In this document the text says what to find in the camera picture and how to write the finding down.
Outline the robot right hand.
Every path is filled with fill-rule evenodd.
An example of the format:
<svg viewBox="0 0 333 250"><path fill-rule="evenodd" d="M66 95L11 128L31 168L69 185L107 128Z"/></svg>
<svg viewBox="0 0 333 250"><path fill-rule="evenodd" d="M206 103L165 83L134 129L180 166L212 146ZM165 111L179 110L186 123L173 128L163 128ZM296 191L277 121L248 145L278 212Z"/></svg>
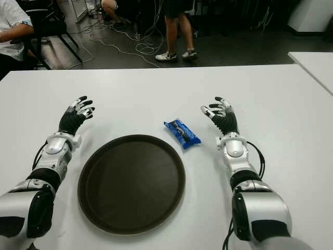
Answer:
<svg viewBox="0 0 333 250"><path fill-rule="evenodd" d="M201 106L202 113L217 126L223 135L238 133L237 118L231 104L222 97L215 97L218 103Z"/></svg>

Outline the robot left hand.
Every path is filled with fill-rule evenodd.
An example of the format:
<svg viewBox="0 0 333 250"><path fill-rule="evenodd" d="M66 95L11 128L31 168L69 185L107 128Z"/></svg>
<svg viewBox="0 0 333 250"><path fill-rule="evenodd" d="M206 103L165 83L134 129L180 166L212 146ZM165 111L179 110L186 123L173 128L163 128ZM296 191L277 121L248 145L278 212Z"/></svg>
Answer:
<svg viewBox="0 0 333 250"><path fill-rule="evenodd" d="M95 108L91 106L92 103L93 101L88 100L87 96L77 98L68 106L65 113L62 115L59 122L58 132L75 136L83 122L93 117L93 111Z"/></svg>

